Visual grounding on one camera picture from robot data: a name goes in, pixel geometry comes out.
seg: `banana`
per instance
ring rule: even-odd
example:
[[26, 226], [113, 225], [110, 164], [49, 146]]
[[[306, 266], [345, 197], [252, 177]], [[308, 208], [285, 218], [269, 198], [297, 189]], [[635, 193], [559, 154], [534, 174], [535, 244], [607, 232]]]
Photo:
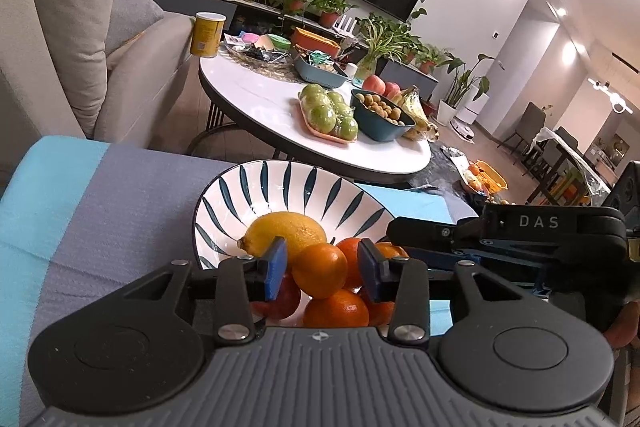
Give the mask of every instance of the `banana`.
[[404, 133], [404, 137], [413, 141], [429, 140], [438, 141], [438, 128], [431, 123], [425, 115], [420, 103], [420, 89], [412, 86], [400, 91], [391, 100], [397, 106], [415, 120], [415, 127]]

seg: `blue gripper pad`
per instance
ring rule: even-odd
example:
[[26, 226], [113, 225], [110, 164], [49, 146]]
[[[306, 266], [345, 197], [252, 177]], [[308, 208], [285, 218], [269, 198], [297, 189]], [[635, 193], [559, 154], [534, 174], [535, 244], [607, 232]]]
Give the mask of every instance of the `blue gripper pad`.
[[264, 279], [264, 295], [267, 302], [273, 301], [278, 296], [282, 277], [287, 270], [287, 240], [276, 237], [260, 259], [269, 263]]

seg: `red apple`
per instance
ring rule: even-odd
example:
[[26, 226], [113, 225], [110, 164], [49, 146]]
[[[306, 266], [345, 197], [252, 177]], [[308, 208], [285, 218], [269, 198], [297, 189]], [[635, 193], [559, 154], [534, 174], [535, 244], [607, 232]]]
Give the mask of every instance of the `red apple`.
[[366, 91], [373, 91], [378, 94], [385, 94], [385, 81], [379, 76], [372, 74], [367, 77], [367, 80], [362, 84], [362, 89]]
[[268, 319], [280, 321], [293, 315], [300, 305], [300, 288], [290, 273], [284, 274], [278, 296], [271, 302], [252, 302], [254, 312]]
[[385, 82], [385, 98], [391, 100], [399, 92], [400, 86], [398, 86], [398, 84], [396, 84], [395, 82]]

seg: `yellow basket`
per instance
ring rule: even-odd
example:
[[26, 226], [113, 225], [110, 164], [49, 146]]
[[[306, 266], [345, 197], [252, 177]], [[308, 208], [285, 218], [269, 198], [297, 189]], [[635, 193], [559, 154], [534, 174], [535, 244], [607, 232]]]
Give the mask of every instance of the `yellow basket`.
[[490, 194], [496, 194], [501, 190], [507, 189], [507, 182], [504, 181], [504, 178], [500, 176], [491, 165], [481, 160], [478, 160], [476, 165], [478, 165], [480, 169], [478, 179], [489, 190]]

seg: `round coffee table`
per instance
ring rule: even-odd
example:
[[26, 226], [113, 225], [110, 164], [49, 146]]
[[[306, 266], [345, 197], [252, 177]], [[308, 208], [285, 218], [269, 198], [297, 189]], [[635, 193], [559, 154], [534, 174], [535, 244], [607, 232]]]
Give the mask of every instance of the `round coffee table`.
[[[426, 140], [400, 138], [379, 143], [361, 132], [355, 143], [342, 145], [313, 136], [306, 129], [298, 103], [304, 82], [273, 80], [222, 52], [215, 58], [200, 59], [200, 83], [212, 109], [207, 130], [191, 143], [188, 153], [204, 137], [239, 127], [297, 161], [369, 183], [406, 182], [431, 160]], [[354, 87], [347, 80], [336, 90], [348, 103], [351, 89]], [[222, 114], [234, 124], [222, 125]]]

